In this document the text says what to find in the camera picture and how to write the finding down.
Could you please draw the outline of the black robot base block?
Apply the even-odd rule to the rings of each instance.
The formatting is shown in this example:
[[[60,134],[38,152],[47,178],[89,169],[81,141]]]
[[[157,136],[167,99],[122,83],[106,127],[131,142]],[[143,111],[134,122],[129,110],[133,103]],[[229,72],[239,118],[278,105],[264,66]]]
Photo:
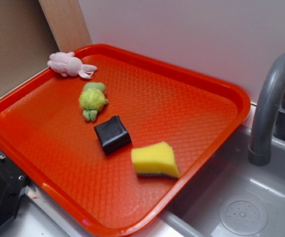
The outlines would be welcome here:
[[[0,230],[16,219],[27,183],[26,174],[10,158],[0,156]]]

